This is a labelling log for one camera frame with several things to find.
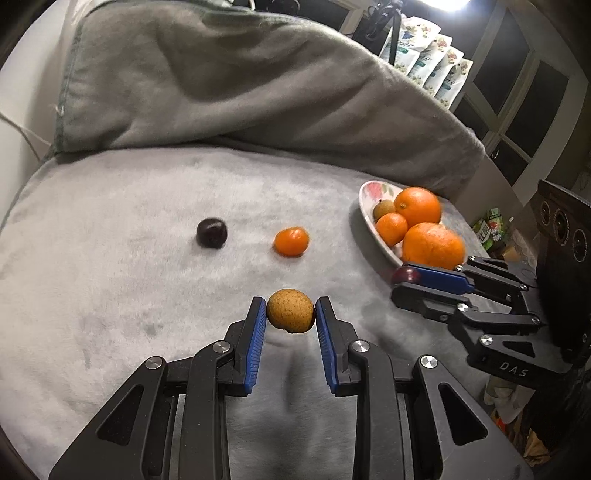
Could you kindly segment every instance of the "cable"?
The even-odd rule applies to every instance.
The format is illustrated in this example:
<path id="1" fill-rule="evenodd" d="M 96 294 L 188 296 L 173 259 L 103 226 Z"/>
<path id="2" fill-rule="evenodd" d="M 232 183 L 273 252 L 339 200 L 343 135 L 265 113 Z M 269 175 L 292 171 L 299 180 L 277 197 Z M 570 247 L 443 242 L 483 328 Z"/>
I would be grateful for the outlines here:
<path id="1" fill-rule="evenodd" d="M 37 151 L 35 150 L 35 147 L 33 147 L 33 144 L 31 143 L 31 140 L 29 140 L 29 137 L 27 136 L 27 134 L 30 134 L 32 136 L 34 136 L 37 140 L 39 140 L 39 142 L 43 143 L 44 145 L 47 145 L 48 147 L 51 146 L 51 144 L 41 138 L 39 135 L 37 135 L 35 132 L 32 132 L 31 130 L 29 130 L 26 127 L 21 127 L 18 123 L 10 120 L 6 115 L 4 115 L 2 112 L 0 112 L 0 118 L 2 120 L 4 120 L 8 125 L 10 125 L 11 127 L 14 127 L 15 129 L 18 130 L 18 132 L 22 135 L 22 137 L 25 139 L 25 142 L 27 142 L 27 145 L 29 146 L 29 148 L 31 148 L 31 151 L 33 151 L 33 154 L 35 155 L 35 158 L 37 159 L 37 161 L 39 163 L 41 163 L 41 157 L 39 156 L 39 154 L 37 153 Z"/>

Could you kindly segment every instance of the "gray blanket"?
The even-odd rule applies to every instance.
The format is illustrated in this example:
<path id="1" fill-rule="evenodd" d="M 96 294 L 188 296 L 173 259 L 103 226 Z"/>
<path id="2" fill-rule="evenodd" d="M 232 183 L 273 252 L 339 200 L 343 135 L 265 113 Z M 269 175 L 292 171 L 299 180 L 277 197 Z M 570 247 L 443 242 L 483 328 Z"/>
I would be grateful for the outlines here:
<path id="1" fill-rule="evenodd" d="M 0 423 L 41 478 L 146 357 L 193 355 L 286 287 L 328 295 L 360 336 L 431 353 L 479 393 L 445 325 L 390 302 L 393 267 L 356 197 L 377 175 L 451 197 L 482 150 L 387 64 L 312 22 L 114 2 L 84 20 L 59 109 L 56 156 L 0 235 Z M 207 216 L 228 223 L 220 251 L 194 242 Z M 292 225 L 310 247 L 279 257 Z M 355 401 L 330 395 L 314 330 L 269 327 L 258 384 L 228 410 L 235 480 L 350 477 Z"/>

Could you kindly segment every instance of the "black speaker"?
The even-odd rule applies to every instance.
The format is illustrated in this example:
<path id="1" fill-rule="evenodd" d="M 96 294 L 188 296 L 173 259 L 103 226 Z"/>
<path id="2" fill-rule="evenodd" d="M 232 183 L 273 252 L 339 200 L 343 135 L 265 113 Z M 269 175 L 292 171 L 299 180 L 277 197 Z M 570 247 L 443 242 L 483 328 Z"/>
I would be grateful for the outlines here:
<path id="1" fill-rule="evenodd" d="M 591 203 L 546 180 L 531 203 L 542 234 L 536 273 L 543 309 L 554 344 L 572 358 L 591 322 Z"/>

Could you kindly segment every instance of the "white wall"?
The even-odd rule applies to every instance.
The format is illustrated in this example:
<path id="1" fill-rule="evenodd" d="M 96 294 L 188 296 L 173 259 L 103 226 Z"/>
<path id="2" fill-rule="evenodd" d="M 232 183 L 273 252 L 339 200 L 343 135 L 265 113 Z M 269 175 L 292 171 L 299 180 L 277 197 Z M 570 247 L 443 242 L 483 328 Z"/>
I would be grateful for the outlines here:
<path id="1" fill-rule="evenodd" d="M 0 70 L 0 112 L 47 143 L 53 140 L 61 83 L 56 55 L 69 0 L 57 0 L 33 24 Z M 39 157 L 48 145 L 27 134 Z M 39 163 L 25 139 L 0 119 L 0 220 Z"/>

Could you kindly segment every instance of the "metal screw head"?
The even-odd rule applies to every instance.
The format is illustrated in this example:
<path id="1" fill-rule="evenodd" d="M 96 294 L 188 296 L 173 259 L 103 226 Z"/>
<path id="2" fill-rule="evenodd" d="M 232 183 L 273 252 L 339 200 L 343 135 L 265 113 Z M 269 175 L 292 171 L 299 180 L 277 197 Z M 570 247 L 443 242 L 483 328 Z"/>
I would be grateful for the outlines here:
<path id="1" fill-rule="evenodd" d="M 482 345 L 489 346 L 492 343 L 492 337 L 490 335 L 482 335 L 480 342 Z"/>
<path id="2" fill-rule="evenodd" d="M 157 370 L 162 366 L 162 359 L 159 356 L 151 356 L 146 360 L 145 366 L 149 370 Z"/>
<path id="3" fill-rule="evenodd" d="M 437 366 L 437 359 L 431 355 L 423 355 L 420 362 L 425 368 L 435 368 Z"/>
<path id="4" fill-rule="evenodd" d="M 217 353 L 226 353 L 230 350 L 230 344 L 225 340 L 220 340 L 213 344 L 213 351 Z"/>
<path id="5" fill-rule="evenodd" d="M 369 350 L 369 343 L 365 340 L 355 340 L 351 346 L 356 352 L 367 352 Z"/>

